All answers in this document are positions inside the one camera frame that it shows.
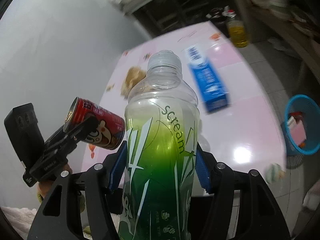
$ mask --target blue and white carton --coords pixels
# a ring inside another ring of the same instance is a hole
[[[188,66],[197,81],[207,111],[211,112],[226,106],[227,89],[208,57],[202,53],[197,44],[186,48],[185,52]]]

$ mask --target blue basket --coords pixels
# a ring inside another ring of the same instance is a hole
[[[291,112],[303,112],[303,125],[306,131],[306,145],[300,148],[296,145],[289,132],[287,120]],[[320,108],[310,97],[305,95],[295,95],[292,97],[285,110],[285,121],[282,123],[282,131],[287,148],[287,155],[296,155],[299,153],[311,155],[320,149]]]

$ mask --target gray wall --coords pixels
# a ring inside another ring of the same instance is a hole
[[[32,102],[47,139],[76,96],[99,103],[122,52],[145,40],[107,0],[13,0],[0,20],[0,121]],[[81,168],[84,143],[69,155]],[[0,125],[0,205],[37,208]]]

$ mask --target pink and white table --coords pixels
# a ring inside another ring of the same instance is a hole
[[[271,163],[278,163],[285,171],[285,144],[273,107],[256,75],[242,55],[223,35],[214,40],[219,30],[210,22],[199,23],[162,35],[140,46],[126,51],[120,58],[105,91],[100,106],[124,118],[127,100],[120,95],[125,75],[132,66],[146,70],[147,54],[162,49],[172,50],[182,62],[183,79],[196,92],[199,99],[200,129],[198,142],[202,149],[211,152],[217,161],[233,170],[248,172],[257,169],[264,175]],[[196,82],[187,67],[184,49],[198,43],[213,63],[229,92],[229,105],[208,114]],[[95,156],[87,147],[82,170],[102,162],[114,151],[96,148]],[[203,190],[196,182],[193,195],[202,195]]]

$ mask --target red can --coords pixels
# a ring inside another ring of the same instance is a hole
[[[70,131],[89,116],[95,116],[99,121],[99,125],[96,131],[91,132],[84,141],[101,148],[116,149],[124,136],[124,119],[89,100],[77,97],[73,101],[66,117],[63,131]]]

